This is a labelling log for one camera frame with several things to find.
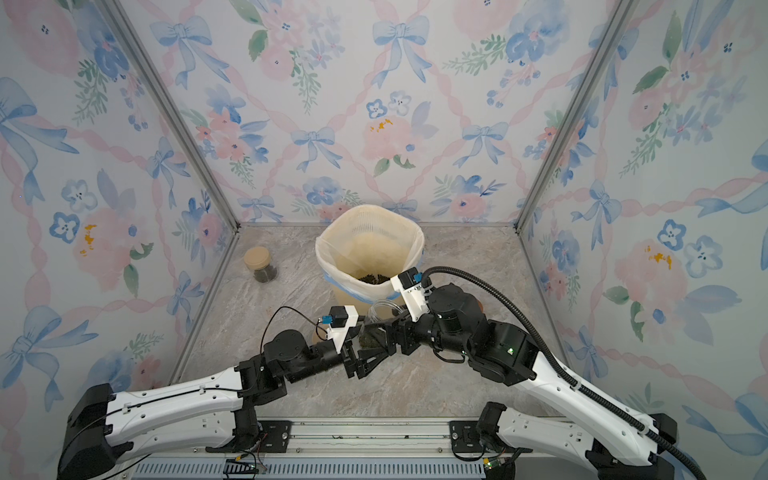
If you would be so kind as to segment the translucent bin liner blue band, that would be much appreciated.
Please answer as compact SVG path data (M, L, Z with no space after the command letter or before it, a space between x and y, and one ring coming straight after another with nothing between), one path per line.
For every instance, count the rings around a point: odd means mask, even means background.
M325 280L383 284L421 263L425 235L414 221L376 205L354 207L315 240Z

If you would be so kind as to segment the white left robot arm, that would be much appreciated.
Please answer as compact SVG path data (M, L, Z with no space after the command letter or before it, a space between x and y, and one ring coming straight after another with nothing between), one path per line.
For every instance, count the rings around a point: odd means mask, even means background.
M202 446L214 453L252 448L261 436L256 409L284 397L287 386L343 366L363 378L394 353L380 333L356 351L358 328L310 345L285 330L260 354L204 378L168 387L116 392L108 383L85 390L66 421L56 476L92 479L118 463L151 453Z

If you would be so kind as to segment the cream ribbed trash bin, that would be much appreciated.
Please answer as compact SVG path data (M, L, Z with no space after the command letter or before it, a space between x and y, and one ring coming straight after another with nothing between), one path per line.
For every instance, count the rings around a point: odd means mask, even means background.
M355 279L340 283L331 278L328 283L332 286L337 302L340 305L354 306L360 315L366 315L373 304L379 300L398 301L400 298L389 280L383 284L374 285Z

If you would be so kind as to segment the aluminium mounting rail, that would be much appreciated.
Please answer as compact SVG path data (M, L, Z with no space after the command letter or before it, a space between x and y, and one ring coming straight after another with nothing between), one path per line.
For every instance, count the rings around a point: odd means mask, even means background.
M266 419L250 453L201 447L131 460L113 479L596 479L592 440L569 422L516 414L541 427L525 448L481 441L472 419Z

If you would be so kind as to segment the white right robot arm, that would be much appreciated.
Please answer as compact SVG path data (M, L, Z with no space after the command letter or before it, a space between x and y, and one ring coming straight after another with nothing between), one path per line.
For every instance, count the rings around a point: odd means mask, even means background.
M489 402L476 423L485 447L547 453L600 479L672 479L677 424L666 414L647 415L567 369L527 320L520 325L490 320L479 301L459 286L402 291L407 313L385 323L383 346L345 352L352 375L361 378L384 358L420 346L454 352L483 378L524 392L555 408L565 422L515 413Z

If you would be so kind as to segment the glass jar with tea leaves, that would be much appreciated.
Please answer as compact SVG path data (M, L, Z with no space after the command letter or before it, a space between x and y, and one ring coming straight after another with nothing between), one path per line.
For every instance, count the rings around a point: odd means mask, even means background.
M362 349L385 348L388 344L386 328L406 308L393 300L378 300L368 310L361 325L358 342Z

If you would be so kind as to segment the glass jar light wood lid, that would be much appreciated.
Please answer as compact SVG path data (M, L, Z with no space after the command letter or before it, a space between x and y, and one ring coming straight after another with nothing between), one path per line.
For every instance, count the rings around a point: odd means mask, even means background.
M243 261L259 283L268 283L277 277L277 268L272 264L271 254L266 247L255 246L248 249Z

